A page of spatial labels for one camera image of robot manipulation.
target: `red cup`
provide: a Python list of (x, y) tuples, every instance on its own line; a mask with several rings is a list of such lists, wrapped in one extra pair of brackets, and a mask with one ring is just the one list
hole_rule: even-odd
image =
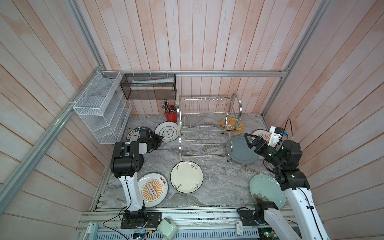
[(168, 122), (174, 122), (174, 123), (177, 122), (177, 112), (164, 113), (164, 115), (166, 116)]

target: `black mesh basket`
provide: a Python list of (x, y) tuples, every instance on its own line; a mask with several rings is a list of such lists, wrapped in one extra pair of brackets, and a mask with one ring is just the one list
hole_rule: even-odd
[[(163, 80), (151, 83), (151, 80)], [(124, 74), (120, 82), (127, 100), (176, 100), (175, 74)]]

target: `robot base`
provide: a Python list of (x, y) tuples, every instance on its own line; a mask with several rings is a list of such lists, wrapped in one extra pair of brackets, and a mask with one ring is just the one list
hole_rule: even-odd
[(121, 221), (121, 229), (132, 229), (132, 228), (155, 228), (158, 227), (161, 221), (161, 212), (147, 213), (147, 218), (144, 219), (139, 216), (138, 212), (125, 212)]

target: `robotic arm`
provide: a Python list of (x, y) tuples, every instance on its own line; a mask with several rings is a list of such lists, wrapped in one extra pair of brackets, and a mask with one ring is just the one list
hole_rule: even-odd
[[(246, 133), (245, 139), (248, 147), (254, 148), (255, 153), (274, 166), (273, 173), (292, 206), (302, 238), (329, 240), (314, 206), (307, 178), (297, 168), (302, 155), (300, 144), (285, 140), (280, 149), (276, 150), (274, 146), (279, 144), (281, 136), (285, 133), (281, 127), (271, 127), (270, 132), (272, 134), (270, 142), (265, 141), (262, 137)], [(273, 202), (259, 201), (255, 211), (255, 220), (260, 224), (268, 223), (282, 240), (301, 239), (284, 220)]]

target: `light green plate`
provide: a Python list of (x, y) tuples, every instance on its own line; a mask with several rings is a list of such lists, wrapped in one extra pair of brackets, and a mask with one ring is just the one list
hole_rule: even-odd
[(274, 202), (279, 209), (285, 205), (285, 193), (273, 177), (264, 174), (254, 176), (249, 183), (249, 190), (254, 201)]

